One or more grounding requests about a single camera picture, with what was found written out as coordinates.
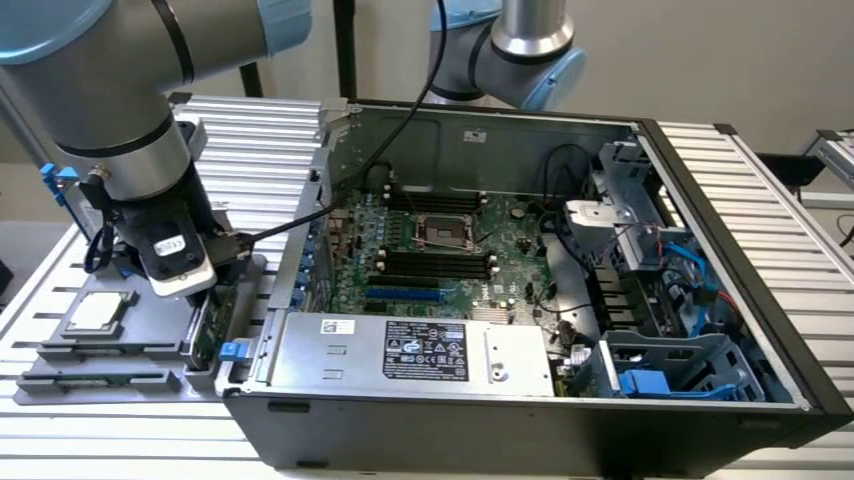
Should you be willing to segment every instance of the slotted aluminum table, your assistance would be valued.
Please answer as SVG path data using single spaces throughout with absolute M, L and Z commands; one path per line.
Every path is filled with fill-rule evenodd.
M 312 152 L 319 103 L 193 97 L 183 114 L 205 122 L 199 172 L 213 201 L 229 203 L 236 228 L 256 231 L 293 215 Z M 688 169 L 790 314 L 812 352 L 854 405 L 854 287 L 850 262 L 778 188 L 740 139 L 710 125 L 663 124 Z M 267 310 L 287 235 L 257 245 L 269 264 L 253 320 Z M 0 478 L 364 478 L 359 472 L 276 472 L 257 459 L 219 403 L 20 407 L 14 377 L 36 358 L 82 285 L 84 241 L 64 235 L 0 316 Z M 373 478 L 483 476 L 377 474 Z M 854 431 L 799 450 L 760 450 L 715 480 L 854 478 Z

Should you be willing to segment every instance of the black cable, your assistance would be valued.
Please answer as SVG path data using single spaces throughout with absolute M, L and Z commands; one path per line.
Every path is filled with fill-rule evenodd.
M 543 202 L 545 202 L 548 199 L 548 169 L 551 168 L 551 159 L 553 158 L 555 154 L 564 148 L 573 148 L 584 154 L 584 158 L 587 160 L 587 165 L 590 168 L 590 173 L 592 173 L 592 165 L 590 161 L 591 155 L 590 155 L 590 152 L 587 152 L 587 150 L 584 150 L 584 148 L 580 145 L 575 143 L 563 143 L 557 145 L 555 148 L 552 148 L 548 151 L 548 154 L 545 154 L 545 165 L 543 166 Z
M 575 310 L 580 310 L 581 308 L 592 307 L 591 303 L 581 303 L 580 305 L 575 305 L 573 307 L 565 308 L 563 310 L 553 310 L 543 305 L 543 295 L 545 295 L 547 291 L 548 291 L 548 288 L 544 288 L 533 297 L 533 305 L 536 305 L 536 307 L 539 307 L 539 309 L 543 310 L 544 312 L 560 314 L 560 313 L 573 312 Z
M 544 228 L 544 222 L 543 220 L 545 220 L 545 218 L 548 218 L 549 216 L 556 216 L 555 219 L 555 229 L 553 230 L 547 230 Z M 563 213 L 561 212 L 555 212 L 555 211 L 548 211 L 545 213 L 543 213 L 543 215 L 540 215 L 539 220 L 536 220 L 536 228 L 539 229 L 540 233 L 553 233 L 555 236 L 557 237 L 557 241 L 560 242 L 560 245 L 563 246 L 563 250 L 565 250 L 567 255 L 572 258 L 572 260 L 575 260 L 575 262 L 577 263 L 577 265 L 581 267 L 581 269 L 584 270 L 584 272 L 587 272 L 590 275 L 592 275 L 592 268 L 590 268 L 587 266 L 587 262 L 584 262 L 584 259 L 581 257 L 577 256 L 577 253 L 575 253 L 575 250 L 572 250 L 572 247 L 569 246 L 569 244 L 565 241 L 565 238 L 560 232 L 563 226 L 565 226 L 565 230 L 568 231 L 569 229 L 569 224 L 568 223 L 563 223 L 560 222 L 560 219 L 563 218 Z
M 854 215 L 851 215 L 850 213 L 846 213 L 844 215 L 839 215 L 836 217 L 836 228 L 839 229 L 839 233 L 842 233 L 842 235 L 844 235 L 844 238 L 839 242 L 839 246 L 840 247 L 846 247 L 847 244 L 851 243 L 851 240 L 854 240 L 854 226 L 851 226 L 851 229 L 846 233 L 846 231 L 842 230 L 842 224 L 839 223 L 839 221 L 846 217 L 847 218 L 854 218 Z
M 94 234 L 94 237 L 92 237 L 89 246 L 85 249 L 85 256 L 82 257 L 82 271 L 88 274 L 104 270 L 112 261 L 116 222 L 109 214 L 101 213 L 101 215 L 101 229 Z
M 364 175 L 361 176 L 363 188 L 368 183 L 368 175 L 371 175 L 371 170 L 373 170 L 375 167 L 383 167 L 388 173 L 393 170 L 393 165 L 388 160 L 377 160 L 376 162 L 373 162 L 373 165 L 368 167 L 368 169 L 364 171 Z
M 441 66 L 441 60 L 444 58 L 444 47 L 445 47 L 447 38 L 448 38 L 448 18 L 447 18 L 447 12 L 444 9 L 444 0 L 436 0 L 436 6 L 439 8 L 439 19 L 441 21 L 441 34 L 439 38 L 439 50 L 436 52 L 436 60 L 433 62 L 429 74 L 427 75 L 427 82 L 424 83 L 421 92 L 419 93 L 417 98 L 415 99 L 415 102 L 409 107 L 409 112 L 405 118 L 403 119 L 397 127 L 392 130 L 391 134 L 388 135 L 388 137 L 385 138 L 385 140 L 383 141 L 377 149 L 373 151 L 373 153 L 368 157 L 368 160 L 364 162 L 364 165 L 361 165 L 361 168 L 359 168 L 359 171 L 352 175 L 352 177 L 348 177 L 340 182 L 343 193 L 336 198 L 332 199 L 329 206 L 321 210 L 317 210 L 309 215 L 305 215 L 304 217 L 300 217 L 293 221 L 285 224 L 281 224 L 277 227 L 271 228 L 269 230 L 264 230 L 263 232 L 256 233 L 248 239 L 251 243 L 256 243 L 260 240 L 264 240 L 265 238 L 279 235 L 280 233 L 287 232 L 292 228 L 296 228 L 300 225 L 304 225 L 315 221 L 316 219 L 323 218 L 329 213 L 332 213 L 332 211 L 335 211 L 335 209 L 339 208 L 341 204 L 347 201 L 349 190 L 352 190 L 357 185 L 355 182 L 361 181 L 365 173 L 377 164 L 379 157 L 383 155 L 383 153 L 385 153 L 388 146 L 392 144 L 392 142 L 400 135 L 400 132 L 403 131 L 405 126 L 409 124 L 409 121 L 412 120 L 412 117 L 415 116 L 415 113 L 417 112 L 417 109 L 420 108 L 421 103 L 424 102 L 427 93 L 429 92 L 429 87 L 432 85 L 433 80 L 436 79 L 436 75 L 439 74 L 439 67 Z

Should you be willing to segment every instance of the blue latch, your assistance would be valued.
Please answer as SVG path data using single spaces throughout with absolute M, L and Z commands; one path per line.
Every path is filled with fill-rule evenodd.
M 736 389 L 727 383 L 708 392 L 674 392 L 660 370 L 627 370 L 619 375 L 619 387 L 627 397 L 674 400 L 730 400 Z
M 68 204 L 65 202 L 65 195 L 58 188 L 58 184 L 56 180 L 65 180 L 70 182 L 77 181 L 77 172 L 73 168 L 65 167 L 58 172 L 56 171 L 58 167 L 53 163 L 45 163 L 38 169 L 38 173 L 41 173 L 41 182 L 46 185 L 48 190 L 53 194 L 53 200 L 60 207 L 65 207 Z
M 219 349 L 219 359 L 223 362 L 247 362 L 249 360 L 249 345 L 243 342 L 225 342 Z

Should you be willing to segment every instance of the white wall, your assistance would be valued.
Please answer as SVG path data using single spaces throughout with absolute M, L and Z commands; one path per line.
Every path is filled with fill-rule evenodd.
M 427 68 L 429 0 L 359 0 L 363 98 L 412 99 Z M 281 96 L 336 95 L 331 2 L 307 45 L 276 57 Z M 854 127 L 850 0 L 568 0 L 587 73 L 561 110 L 726 122 L 758 150 L 799 152 Z

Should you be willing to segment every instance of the blue tab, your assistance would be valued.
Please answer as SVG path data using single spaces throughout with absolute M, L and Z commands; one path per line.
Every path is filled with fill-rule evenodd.
M 219 349 L 223 362 L 245 362 L 249 359 L 249 345 L 243 342 L 225 342 Z

